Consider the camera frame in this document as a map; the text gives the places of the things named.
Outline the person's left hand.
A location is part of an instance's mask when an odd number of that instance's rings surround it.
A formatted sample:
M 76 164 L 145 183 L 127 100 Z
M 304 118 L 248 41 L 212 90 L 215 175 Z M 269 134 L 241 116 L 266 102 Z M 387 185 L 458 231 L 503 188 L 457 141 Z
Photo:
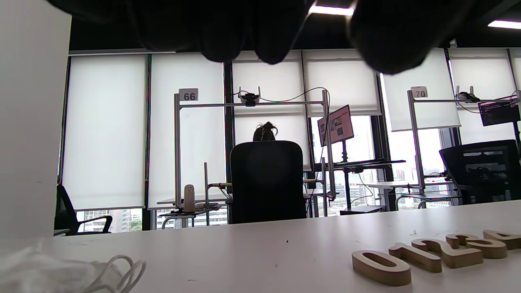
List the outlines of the person's left hand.
M 249 40 L 264 63 L 292 50 L 314 0 L 50 0 L 96 24 L 126 20 L 149 50 L 196 47 L 210 61 L 233 61 Z M 346 34 L 365 63 L 383 74 L 419 66 L 476 5 L 475 0 L 350 0 Z

